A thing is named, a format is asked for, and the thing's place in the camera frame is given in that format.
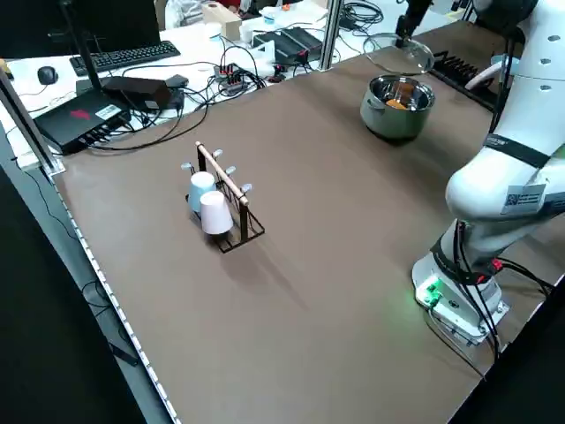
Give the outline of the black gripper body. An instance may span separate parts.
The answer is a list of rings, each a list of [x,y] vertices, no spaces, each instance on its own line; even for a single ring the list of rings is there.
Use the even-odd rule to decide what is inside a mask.
[[[406,19],[421,21],[432,4],[432,0],[407,0]]]

